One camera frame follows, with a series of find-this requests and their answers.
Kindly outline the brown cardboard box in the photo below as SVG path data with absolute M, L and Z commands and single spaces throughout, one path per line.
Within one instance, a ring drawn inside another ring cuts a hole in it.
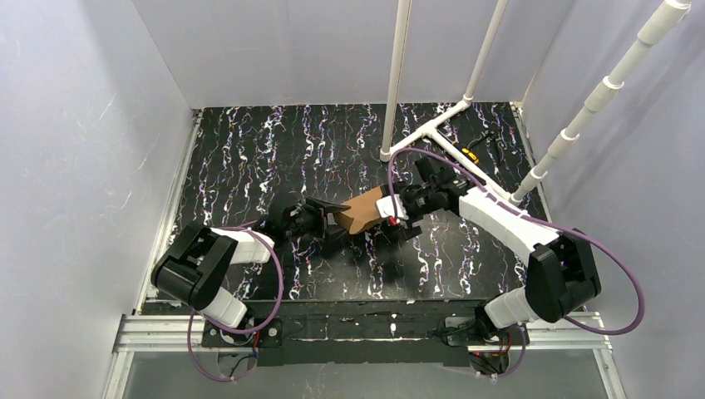
M 333 219 L 350 235 L 360 234 L 383 221 L 376 206 L 377 201 L 382 197 L 381 186 L 352 197 L 343 203 L 348 208 L 335 213 Z

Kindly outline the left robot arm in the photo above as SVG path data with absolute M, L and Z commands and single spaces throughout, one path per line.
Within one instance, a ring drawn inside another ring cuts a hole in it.
M 327 246 L 340 243 L 348 229 L 335 221 L 347 211 L 345 204 L 275 195 L 266 214 L 243 227 L 209 228 L 197 221 L 187 224 L 156 262 L 150 281 L 166 293 L 207 317 L 216 326 L 243 334 L 240 327 L 247 308 L 223 287 L 229 268 L 236 264 L 274 261 L 278 274 L 279 306 L 283 295 L 283 268 L 274 249 L 300 237 L 315 238 Z

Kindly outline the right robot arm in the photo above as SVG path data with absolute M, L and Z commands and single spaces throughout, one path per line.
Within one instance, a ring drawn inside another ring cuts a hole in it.
M 526 266 L 525 283 L 478 305 L 470 331 L 489 339 L 521 323 L 555 323 L 602 290 L 589 242 L 576 233 L 533 223 L 528 215 L 495 195 L 483 180 L 460 172 L 436 156 L 415 163 L 419 185 L 393 182 L 382 187 L 377 212 L 402 223 L 404 234 L 419 234 L 415 223 L 438 210 L 451 211 L 491 234 Z

